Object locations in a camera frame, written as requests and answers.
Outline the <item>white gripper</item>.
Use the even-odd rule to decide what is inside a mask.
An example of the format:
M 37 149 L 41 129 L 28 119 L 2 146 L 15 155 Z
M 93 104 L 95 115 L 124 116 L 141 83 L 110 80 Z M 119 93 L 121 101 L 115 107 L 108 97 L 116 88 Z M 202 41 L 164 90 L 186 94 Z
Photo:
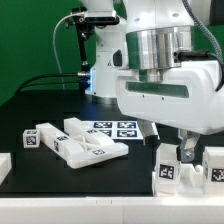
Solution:
M 139 118 L 147 148 L 158 144 L 155 123 L 178 128 L 177 160 L 188 163 L 195 158 L 199 134 L 224 131 L 220 79 L 221 68 L 214 60 L 183 62 L 179 68 L 166 70 L 161 83 L 144 82 L 137 72 L 125 71 L 116 81 L 118 106 L 122 114 Z

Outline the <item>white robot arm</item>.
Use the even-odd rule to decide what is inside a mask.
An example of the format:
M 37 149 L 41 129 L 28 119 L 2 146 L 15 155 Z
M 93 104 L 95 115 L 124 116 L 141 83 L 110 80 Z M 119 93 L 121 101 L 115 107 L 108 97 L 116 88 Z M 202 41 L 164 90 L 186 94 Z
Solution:
M 224 130 L 224 61 L 221 49 L 195 51 L 192 28 L 209 35 L 211 0 L 80 0 L 84 22 L 96 32 L 96 63 L 87 93 L 116 100 L 120 111 L 179 130 L 178 158 L 194 159 L 202 135 Z

